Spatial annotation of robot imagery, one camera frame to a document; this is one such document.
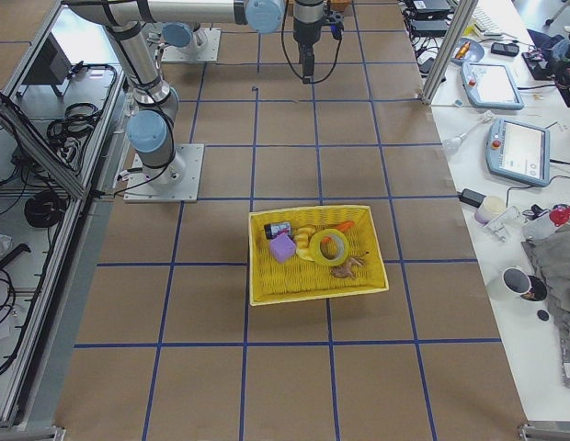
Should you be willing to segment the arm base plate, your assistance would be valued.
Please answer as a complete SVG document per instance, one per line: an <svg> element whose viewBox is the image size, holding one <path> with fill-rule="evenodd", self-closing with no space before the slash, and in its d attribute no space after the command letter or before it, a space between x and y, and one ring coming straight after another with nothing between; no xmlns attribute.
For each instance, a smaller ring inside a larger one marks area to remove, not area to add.
<svg viewBox="0 0 570 441"><path fill-rule="evenodd" d="M162 173L146 167L129 177L129 191L123 199L128 203L163 203L198 200L200 175L205 146L201 143L178 143L175 158Z"/></svg>
<svg viewBox="0 0 570 441"><path fill-rule="evenodd" d="M162 29L162 62L217 62L220 38L219 28L192 30L183 23L167 23Z"/></svg>

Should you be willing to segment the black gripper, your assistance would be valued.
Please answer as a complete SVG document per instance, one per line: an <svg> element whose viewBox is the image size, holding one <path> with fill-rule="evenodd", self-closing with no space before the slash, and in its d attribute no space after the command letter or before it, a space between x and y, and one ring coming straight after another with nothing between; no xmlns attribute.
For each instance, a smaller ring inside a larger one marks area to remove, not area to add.
<svg viewBox="0 0 570 441"><path fill-rule="evenodd" d="M334 40L342 40L342 15L334 10L330 1L295 1L293 5L293 37L299 45L299 64L302 82L309 84L314 77L314 47L322 28L328 28Z"/></svg>

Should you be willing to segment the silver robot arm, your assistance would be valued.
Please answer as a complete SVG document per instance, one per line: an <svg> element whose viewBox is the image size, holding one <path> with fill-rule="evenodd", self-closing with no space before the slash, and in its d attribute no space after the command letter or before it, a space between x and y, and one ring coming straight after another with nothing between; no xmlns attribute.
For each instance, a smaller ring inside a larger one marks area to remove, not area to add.
<svg viewBox="0 0 570 441"><path fill-rule="evenodd" d="M144 181L134 185L139 197L160 197L188 181L188 161L175 140L173 126L178 94L164 79L143 35L144 24L176 24L187 33L171 39L172 46L188 46L201 23L248 25L260 34L284 29L284 1L69 1L79 17L108 33L139 108L131 116L127 137L142 162Z"/></svg>
<svg viewBox="0 0 570 441"><path fill-rule="evenodd" d="M207 37L200 33L200 29L193 30L189 25L181 22L165 23L162 27L164 42L184 53L202 52L207 46Z"/></svg>

